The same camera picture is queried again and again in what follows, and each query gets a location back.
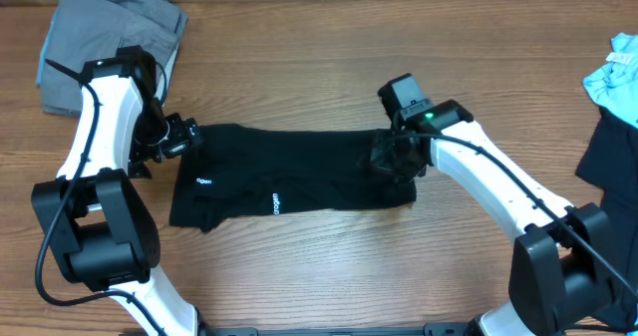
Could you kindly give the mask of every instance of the black garment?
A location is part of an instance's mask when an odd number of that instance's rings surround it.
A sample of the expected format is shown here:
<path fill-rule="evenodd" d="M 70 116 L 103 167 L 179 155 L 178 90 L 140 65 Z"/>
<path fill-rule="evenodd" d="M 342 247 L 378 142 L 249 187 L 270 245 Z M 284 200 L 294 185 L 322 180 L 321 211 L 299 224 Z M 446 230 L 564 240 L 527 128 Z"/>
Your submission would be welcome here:
<path fill-rule="evenodd" d="M 620 272 L 638 282 L 638 130 L 604 108 L 576 175 L 605 190 L 600 207 L 609 216 L 621 251 Z M 636 300 L 623 292 L 619 305 L 595 315 L 615 327 L 636 320 Z"/>
<path fill-rule="evenodd" d="M 375 133 L 201 128 L 203 149 L 181 157 L 170 224 L 211 231 L 227 217 L 324 208 L 377 209 L 417 198 L 368 171 Z"/>

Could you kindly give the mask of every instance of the light blue shirt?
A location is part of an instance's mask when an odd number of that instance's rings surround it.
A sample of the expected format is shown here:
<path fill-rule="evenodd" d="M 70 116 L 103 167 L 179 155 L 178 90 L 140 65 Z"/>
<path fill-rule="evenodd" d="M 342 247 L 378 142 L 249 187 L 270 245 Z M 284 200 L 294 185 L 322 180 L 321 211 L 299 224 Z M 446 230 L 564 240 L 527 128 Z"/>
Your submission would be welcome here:
<path fill-rule="evenodd" d="M 611 48 L 633 58 L 628 64 L 607 63 L 582 84 L 595 104 L 638 129 L 638 36 L 620 33 L 611 39 Z"/>

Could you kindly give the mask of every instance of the folded clothing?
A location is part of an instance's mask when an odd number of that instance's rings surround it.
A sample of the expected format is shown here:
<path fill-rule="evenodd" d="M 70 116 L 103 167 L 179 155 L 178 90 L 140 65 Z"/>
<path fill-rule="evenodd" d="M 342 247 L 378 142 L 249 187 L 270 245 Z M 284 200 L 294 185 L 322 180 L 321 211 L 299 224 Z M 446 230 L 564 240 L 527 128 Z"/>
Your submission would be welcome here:
<path fill-rule="evenodd" d="M 60 0 L 42 48 L 37 84 L 42 109 L 78 115 L 82 94 L 78 83 L 51 66 L 51 59 L 80 72 L 84 63 L 115 57 L 120 47 L 141 45 L 166 70 L 169 79 L 187 16 L 165 0 Z M 161 71 L 156 75 L 163 91 Z"/>
<path fill-rule="evenodd" d="M 591 100 L 638 129 L 638 36 L 612 38 L 613 53 L 582 84 Z"/>
<path fill-rule="evenodd" d="M 417 198 L 414 182 L 368 171 L 376 133 L 202 127 L 204 147 L 181 157 L 170 224 L 210 231 L 226 218 L 325 208 L 377 209 Z"/>
<path fill-rule="evenodd" d="M 601 108 L 601 118 L 576 174 L 600 186 L 600 204 L 614 227 L 621 252 L 619 271 L 638 282 L 638 130 Z M 624 290 L 621 302 L 594 315 L 615 327 L 629 328 L 636 320 L 636 300 Z"/>

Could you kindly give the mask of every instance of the black cable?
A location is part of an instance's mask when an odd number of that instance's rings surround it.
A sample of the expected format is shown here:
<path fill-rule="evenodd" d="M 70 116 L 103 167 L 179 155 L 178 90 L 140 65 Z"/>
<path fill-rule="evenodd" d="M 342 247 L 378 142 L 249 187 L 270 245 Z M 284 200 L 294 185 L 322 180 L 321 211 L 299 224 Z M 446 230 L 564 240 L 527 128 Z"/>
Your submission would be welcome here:
<path fill-rule="evenodd" d="M 416 134 L 394 136 L 394 140 L 403 140 L 403 139 L 411 139 L 411 138 L 439 139 L 439 140 L 444 140 L 448 142 L 453 142 L 453 143 L 462 145 L 466 148 L 469 148 L 477 152 L 478 154 L 481 154 L 484 157 L 486 157 L 488 160 L 494 163 L 497 167 L 499 167 L 518 187 L 520 187 L 520 189 L 525 193 L 525 195 L 527 195 L 527 197 L 529 197 L 529 199 L 531 199 L 531 201 L 538 208 L 543 210 L 552 220 L 556 221 L 558 225 L 562 227 L 567 232 L 567 234 L 569 234 L 569 236 L 571 236 L 576 241 L 576 243 L 580 247 L 585 249 L 585 251 L 587 251 L 589 255 L 591 255 L 593 258 L 595 258 L 601 264 L 603 264 L 603 266 L 605 266 L 605 268 L 609 270 L 609 272 L 611 272 L 611 274 L 616 279 L 618 279 L 631 292 L 632 296 L 638 301 L 638 293 L 631 286 L 629 281 L 627 281 L 627 279 L 625 279 L 607 260 L 605 260 L 604 257 L 602 257 L 593 247 L 591 247 L 591 245 L 587 241 L 585 241 L 571 227 L 569 227 L 569 225 L 567 225 L 567 223 L 565 223 L 565 221 L 562 218 L 560 218 L 549 207 L 547 207 L 547 205 L 545 205 L 542 199 L 534 195 L 534 193 L 506 165 L 504 165 L 498 158 L 496 158 L 495 156 L 490 154 L 488 151 L 486 151 L 483 147 L 475 146 L 470 142 L 467 142 L 455 137 L 442 136 L 442 135 L 436 135 L 436 134 L 416 133 Z M 588 325 L 574 325 L 574 326 L 581 327 L 581 326 L 588 326 Z M 616 332 L 616 331 L 613 331 L 612 329 L 615 329 L 615 328 L 609 327 L 608 328 L 609 332 Z M 622 330 L 622 331 L 623 333 L 638 331 L 638 327 L 634 327 L 633 329 Z"/>
<path fill-rule="evenodd" d="M 163 105 L 163 103 L 166 102 L 166 94 L 168 93 L 168 79 L 166 78 L 166 71 L 163 69 L 163 66 L 160 64 L 160 62 L 156 61 L 156 64 L 161 70 L 161 75 L 163 76 L 163 93 L 161 95 L 161 98 L 159 98 L 159 103 Z"/>
<path fill-rule="evenodd" d="M 60 72 L 67 74 L 69 77 L 74 78 L 78 81 L 80 80 L 79 76 L 75 72 L 69 70 L 68 68 L 50 60 L 47 60 L 47 63 L 51 65 L 53 68 L 58 69 Z M 65 193 L 62 196 L 62 199 L 60 201 L 60 206 L 58 207 L 58 210 L 56 211 L 56 214 L 53 217 L 53 221 L 51 222 L 51 225 L 49 226 L 49 229 L 47 230 L 47 233 L 45 234 L 44 239 L 42 240 L 42 245 L 40 246 L 40 252 L 38 253 L 38 260 L 36 262 L 36 270 L 35 270 L 36 289 L 38 290 L 38 293 L 45 301 L 55 306 L 74 306 L 74 305 L 79 305 L 82 303 L 98 300 L 105 297 L 111 297 L 111 296 L 124 297 L 127 299 L 127 302 L 133 303 L 134 305 L 138 307 L 140 312 L 147 318 L 151 326 L 153 326 L 153 328 L 158 332 L 160 336 L 162 335 L 165 336 L 163 329 L 153 319 L 153 316 L 144 307 L 142 302 L 138 300 L 135 297 L 135 295 L 132 295 L 126 291 L 109 290 L 102 293 L 96 293 L 93 295 L 80 297 L 74 300 L 58 300 L 54 298 L 53 296 L 49 295 L 47 290 L 44 288 L 44 283 L 42 281 L 42 270 L 44 267 L 44 259 L 47 255 L 47 249 L 49 248 L 49 244 L 51 243 L 51 237 L 53 236 L 53 232 L 56 226 L 58 225 L 60 217 L 62 216 L 62 212 L 67 206 L 67 202 L 69 201 L 69 198 L 71 197 L 71 194 L 73 193 L 75 189 L 75 185 L 78 182 L 78 179 L 80 179 L 80 175 L 82 175 L 82 171 L 84 170 L 84 167 L 89 159 L 89 151 L 91 150 L 91 144 L 93 143 L 93 138 L 95 137 L 96 129 L 98 127 L 98 119 L 100 117 L 101 104 L 100 104 L 100 100 L 98 99 L 98 95 L 96 94 L 96 91 L 87 83 L 81 83 L 81 84 L 91 93 L 91 96 L 93 97 L 93 107 L 94 107 L 93 120 L 91 121 L 91 128 L 89 129 L 87 142 L 85 143 L 84 150 L 82 154 L 80 155 L 80 163 L 78 165 L 78 168 L 76 169 L 76 172 L 74 173 L 73 178 L 71 179 L 71 182 L 67 186 L 67 189 L 65 190 Z"/>

